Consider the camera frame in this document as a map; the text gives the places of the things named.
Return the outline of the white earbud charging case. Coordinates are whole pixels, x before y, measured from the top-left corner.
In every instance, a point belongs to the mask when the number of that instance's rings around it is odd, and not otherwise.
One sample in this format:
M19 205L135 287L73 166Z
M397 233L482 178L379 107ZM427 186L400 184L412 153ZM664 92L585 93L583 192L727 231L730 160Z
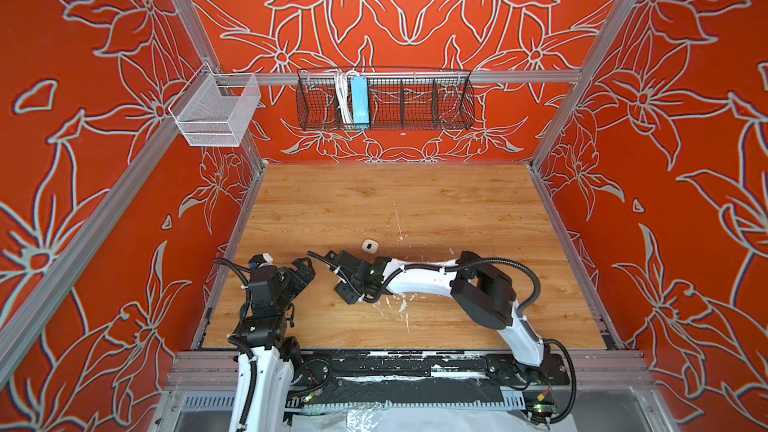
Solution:
M379 243L373 239L365 239L361 244L363 252L375 254L379 250Z

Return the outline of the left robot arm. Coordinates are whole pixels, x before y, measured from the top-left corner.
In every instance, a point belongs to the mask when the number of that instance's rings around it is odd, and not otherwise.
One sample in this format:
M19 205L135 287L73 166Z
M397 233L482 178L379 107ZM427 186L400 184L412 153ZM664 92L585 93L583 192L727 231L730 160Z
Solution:
M227 342L237 355L237 387L230 431L276 431L283 420L289 390L301 365L300 346L288 335L294 300L314 280L309 258L278 267L268 254L255 255L246 266L217 258L217 266L241 282L245 301Z

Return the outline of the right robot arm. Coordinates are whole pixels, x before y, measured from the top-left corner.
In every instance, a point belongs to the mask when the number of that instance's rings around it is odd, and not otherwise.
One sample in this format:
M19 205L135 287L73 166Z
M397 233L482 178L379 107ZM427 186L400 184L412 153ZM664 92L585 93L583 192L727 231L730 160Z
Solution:
M338 277L335 291L349 305L374 304L386 295L409 293L453 299L477 325L496 331L524 373L549 383L556 378L576 385L575 366L567 348L541 337L526 310L541 294L541 281L532 269L507 258L481 257L464 251L444 262L407 262L377 257L369 262L346 251L308 257L326 265Z

